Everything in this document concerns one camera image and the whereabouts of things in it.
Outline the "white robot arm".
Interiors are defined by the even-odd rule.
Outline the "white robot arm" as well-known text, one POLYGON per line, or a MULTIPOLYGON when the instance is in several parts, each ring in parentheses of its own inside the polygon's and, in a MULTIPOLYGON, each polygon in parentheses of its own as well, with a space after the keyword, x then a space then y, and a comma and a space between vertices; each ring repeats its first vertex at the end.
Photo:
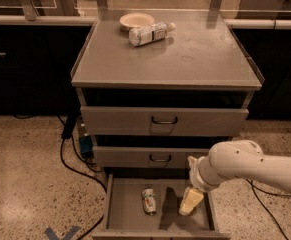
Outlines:
POLYGON ((234 178, 257 180, 291 193, 291 157, 265 155, 251 140, 219 142, 206 156, 189 156, 188 163, 191 185, 185 189, 181 215, 189 215, 204 193, 234 178))

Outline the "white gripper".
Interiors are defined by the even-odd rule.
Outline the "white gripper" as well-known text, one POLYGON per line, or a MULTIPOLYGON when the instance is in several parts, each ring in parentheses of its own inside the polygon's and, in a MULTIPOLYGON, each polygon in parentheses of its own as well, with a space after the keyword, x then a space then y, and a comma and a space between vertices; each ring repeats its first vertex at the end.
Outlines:
POLYGON ((200 160, 189 156, 188 163, 189 163, 189 179, 193 187, 187 187, 185 189, 179 213, 181 215, 189 215, 194 208, 203 200, 204 194, 202 192, 207 192, 208 187, 204 183, 200 173, 199 173, 199 162, 200 160))

